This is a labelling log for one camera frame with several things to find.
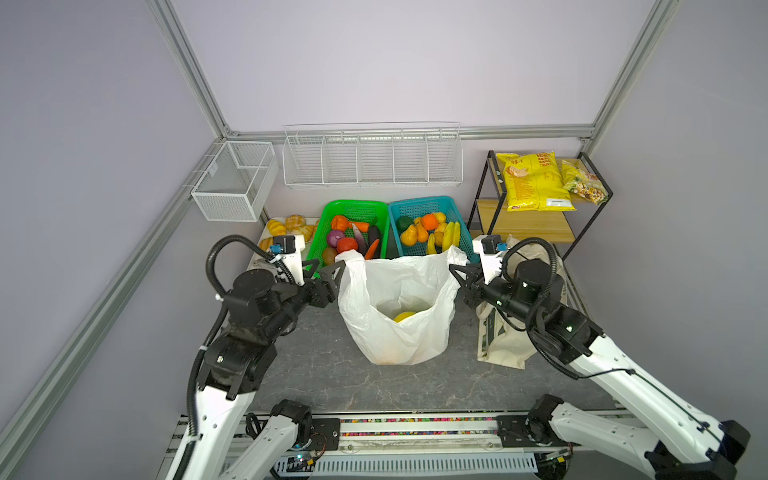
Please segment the white plastic grocery bag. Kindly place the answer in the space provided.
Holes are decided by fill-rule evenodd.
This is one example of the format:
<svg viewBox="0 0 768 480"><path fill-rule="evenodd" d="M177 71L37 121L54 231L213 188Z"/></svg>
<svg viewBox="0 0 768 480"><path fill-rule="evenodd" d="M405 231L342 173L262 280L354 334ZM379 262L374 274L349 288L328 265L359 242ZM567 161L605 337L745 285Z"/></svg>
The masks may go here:
<svg viewBox="0 0 768 480"><path fill-rule="evenodd" d="M338 308L368 361L410 366L446 350L459 290L448 266L468 264L461 249L377 260L365 260L351 251L337 258L346 262ZM405 311L415 315L395 323L393 319Z"/></svg>

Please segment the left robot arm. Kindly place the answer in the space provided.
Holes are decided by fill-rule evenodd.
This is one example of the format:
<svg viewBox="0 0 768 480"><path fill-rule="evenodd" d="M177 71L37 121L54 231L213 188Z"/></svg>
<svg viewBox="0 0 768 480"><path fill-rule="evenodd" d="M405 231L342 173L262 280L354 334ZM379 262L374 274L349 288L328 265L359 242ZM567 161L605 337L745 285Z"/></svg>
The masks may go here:
<svg viewBox="0 0 768 480"><path fill-rule="evenodd" d="M239 243L266 261L225 288L216 261ZM264 424L247 410L277 356L277 340L292 331L308 307L335 302L345 263L305 262L302 240L280 236L267 249L233 234L218 240L205 261L206 277L220 311L198 348L186 388L187 430L173 458L170 479L262 479L291 450L328 442L312 425L309 406L292 400L275 405Z"/></svg>

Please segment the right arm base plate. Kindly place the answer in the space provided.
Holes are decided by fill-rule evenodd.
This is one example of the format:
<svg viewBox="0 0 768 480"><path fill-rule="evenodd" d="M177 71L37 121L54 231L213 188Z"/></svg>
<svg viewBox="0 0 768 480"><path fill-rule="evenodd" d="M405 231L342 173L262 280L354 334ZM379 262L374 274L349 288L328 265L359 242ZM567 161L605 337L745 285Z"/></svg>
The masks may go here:
<svg viewBox="0 0 768 480"><path fill-rule="evenodd" d="M544 418L507 414L497 416L496 423L497 436L504 448L572 446L561 439Z"/></svg>

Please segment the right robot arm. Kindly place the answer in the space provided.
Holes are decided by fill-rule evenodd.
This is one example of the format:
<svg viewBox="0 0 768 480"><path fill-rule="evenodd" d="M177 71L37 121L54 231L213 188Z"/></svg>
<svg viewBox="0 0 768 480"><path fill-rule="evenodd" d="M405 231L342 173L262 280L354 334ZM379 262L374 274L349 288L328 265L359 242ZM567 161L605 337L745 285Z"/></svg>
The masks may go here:
<svg viewBox="0 0 768 480"><path fill-rule="evenodd" d="M652 479L736 477L749 431L682 399L627 356L593 320L565 305L565 280L551 243L531 237L508 246L497 235L484 235L478 254L477 264L449 267L465 302L494 308L556 370L572 380L594 382L642 423L616 423L544 395L526 418L533 443L578 444Z"/></svg>

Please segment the canvas tote bag floral print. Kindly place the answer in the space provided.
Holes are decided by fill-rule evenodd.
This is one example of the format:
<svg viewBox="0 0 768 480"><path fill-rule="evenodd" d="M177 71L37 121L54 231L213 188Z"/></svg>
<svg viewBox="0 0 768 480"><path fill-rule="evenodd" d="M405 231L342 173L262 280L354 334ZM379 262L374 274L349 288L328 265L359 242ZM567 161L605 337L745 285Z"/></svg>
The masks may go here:
<svg viewBox="0 0 768 480"><path fill-rule="evenodd" d="M501 278L501 262L506 254L505 244L509 249L519 241L512 236L503 239L500 235L480 235L472 241L473 250L479 255L483 270L483 280L486 285L496 278ZM538 244L529 243L522 246L508 260L507 272L510 276L518 265L526 260L542 260L546 273L549 273L549 258L546 249ZM507 315L505 321L497 310L495 301L484 300L477 308L476 314L480 322L478 340L478 360L504 367L524 370L525 362L536 353L525 332L517 331L524 324L517 318Z"/></svg>

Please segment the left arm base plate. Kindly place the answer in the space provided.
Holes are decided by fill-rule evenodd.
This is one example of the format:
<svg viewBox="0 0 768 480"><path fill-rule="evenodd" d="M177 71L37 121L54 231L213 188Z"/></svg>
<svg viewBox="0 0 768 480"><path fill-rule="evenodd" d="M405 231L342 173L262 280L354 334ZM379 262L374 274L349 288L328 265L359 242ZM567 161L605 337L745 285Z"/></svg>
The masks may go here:
<svg viewBox="0 0 768 480"><path fill-rule="evenodd" d="M256 440L266 428L268 419L253 417L247 421L248 434ZM299 427L299 437L290 447L290 451L336 451L341 439L339 418L313 418L308 427Z"/></svg>

